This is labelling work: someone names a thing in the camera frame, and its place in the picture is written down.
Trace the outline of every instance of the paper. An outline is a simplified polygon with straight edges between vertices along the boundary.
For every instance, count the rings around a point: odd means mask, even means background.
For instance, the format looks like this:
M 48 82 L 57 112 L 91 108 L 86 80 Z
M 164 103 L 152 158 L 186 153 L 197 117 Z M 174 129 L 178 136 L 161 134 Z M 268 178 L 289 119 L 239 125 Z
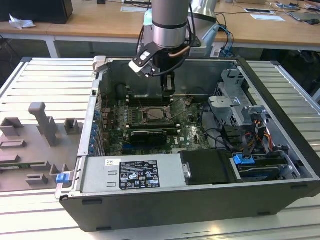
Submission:
M 22 28 L 33 28 L 36 26 L 32 20 L 20 20 L 11 16 L 11 14 L 9 24 L 20 30 L 22 30 Z
M 255 20 L 267 20 L 267 21 L 279 21 L 279 22 L 285 22 L 286 20 L 284 20 L 282 17 L 280 16 L 270 16 L 270 15 L 254 15 L 251 14 L 251 16 L 255 19 Z
M 132 6 L 122 6 L 121 12 L 129 12 L 129 13 L 145 13 L 147 11 L 144 7 L 132 7 Z

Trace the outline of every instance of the warning label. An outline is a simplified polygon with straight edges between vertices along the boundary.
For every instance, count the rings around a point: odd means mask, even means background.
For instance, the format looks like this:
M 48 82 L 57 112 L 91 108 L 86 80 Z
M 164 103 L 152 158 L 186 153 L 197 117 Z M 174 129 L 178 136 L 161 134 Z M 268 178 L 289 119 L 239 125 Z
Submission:
M 160 188 L 157 161 L 120 162 L 121 190 Z

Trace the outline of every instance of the desk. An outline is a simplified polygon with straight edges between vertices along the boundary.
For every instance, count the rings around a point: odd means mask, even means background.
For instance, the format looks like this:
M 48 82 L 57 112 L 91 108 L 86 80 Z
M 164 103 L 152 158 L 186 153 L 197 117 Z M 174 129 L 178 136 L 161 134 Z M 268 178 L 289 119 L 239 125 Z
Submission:
M 217 13 L 244 12 L 242 8 L 271 9 L 268 5 L 218 3 Z M 19 30 L 0 22 L 0 34 L 8 39 L 46 41 L 51 57 L 59 57 L 55 41 L 136 43 L 144 14 L 121 12 L 122 4 L 72 0 L 73 15 L 67 24 L 35 23 L 35 28 Z M 227 26 L 234 35 L 234 47 L 320 51 L 320 25 L 308 25 L 281 14 L 284 22 L 255 20 L 250 13 L 225 14 Z M 219 32 L 215 43 L 220 46 L 226 35 Z

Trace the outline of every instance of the table leg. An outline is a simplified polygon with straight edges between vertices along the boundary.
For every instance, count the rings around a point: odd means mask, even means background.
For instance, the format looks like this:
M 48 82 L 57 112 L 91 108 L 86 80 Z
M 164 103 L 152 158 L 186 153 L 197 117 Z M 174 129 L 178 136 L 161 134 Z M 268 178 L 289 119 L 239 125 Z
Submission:
M 94 43 L 92 41 L 89 41 L 88 44 L 89 44 L 90 53 L 95 54 L 96 51 L 95 51 Z
M 54 39 L 46 39 L 45 40 L 46 45 L 48 47 L 49 53 L 50 53 L 50 57 L 51 58 L 60 58 L 60 53 L 59 50 L 56 46 L 56 42 L 54 41 Z

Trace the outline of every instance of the white paper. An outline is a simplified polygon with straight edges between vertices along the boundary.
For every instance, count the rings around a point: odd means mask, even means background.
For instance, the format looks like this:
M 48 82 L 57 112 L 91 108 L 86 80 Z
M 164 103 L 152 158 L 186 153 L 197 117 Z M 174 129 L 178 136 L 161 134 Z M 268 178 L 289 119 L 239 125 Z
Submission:
M 22 30 L 22 28 L 33 28 L 36 26 L 32 20 L 20 20 L 11 16 L 11 14 L 9 24 L 20 30 Z
M 105 166 L 119 166 L 121 158 L 107 158 L 104 162 Z
M 255 19 L 255 20 L 267 20 L 267 21 L 279 21 L 279 22 L 285 22 L 286 20 L 284 20 L 282 17 L 280 16 L 270 16 L 270 15 L 254 15 L 251 14 L 251 16 Z

